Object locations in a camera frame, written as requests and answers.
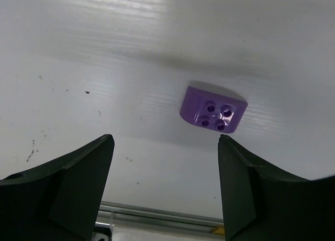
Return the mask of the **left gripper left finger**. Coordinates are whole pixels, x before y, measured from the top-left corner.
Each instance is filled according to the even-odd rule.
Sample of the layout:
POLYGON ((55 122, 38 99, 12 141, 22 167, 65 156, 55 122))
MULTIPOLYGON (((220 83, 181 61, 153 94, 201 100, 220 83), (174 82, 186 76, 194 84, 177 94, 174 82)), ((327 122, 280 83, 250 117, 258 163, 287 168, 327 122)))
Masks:
POLYGON ((115 142, 102 135, 1 180, 1 240, 90 240, 115 142))

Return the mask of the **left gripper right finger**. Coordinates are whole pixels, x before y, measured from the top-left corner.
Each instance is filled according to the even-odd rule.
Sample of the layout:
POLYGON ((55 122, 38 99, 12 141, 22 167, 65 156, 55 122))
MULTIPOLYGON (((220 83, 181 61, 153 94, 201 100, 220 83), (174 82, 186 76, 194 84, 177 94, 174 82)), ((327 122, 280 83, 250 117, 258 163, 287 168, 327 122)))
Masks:
POLYGON ((226 240, 334 240, 334 177, 301 178, 227 135, 218 165, 226 240))

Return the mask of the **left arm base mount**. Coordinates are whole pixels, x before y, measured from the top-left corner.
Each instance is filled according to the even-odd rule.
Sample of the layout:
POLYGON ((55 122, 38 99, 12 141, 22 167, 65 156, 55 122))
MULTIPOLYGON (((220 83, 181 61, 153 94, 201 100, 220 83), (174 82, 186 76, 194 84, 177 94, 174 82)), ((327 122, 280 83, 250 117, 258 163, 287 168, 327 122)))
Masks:
POLYGON ((112 241, 112 233, 109 225, 96 225, 92 233, 91 241, 112 241))

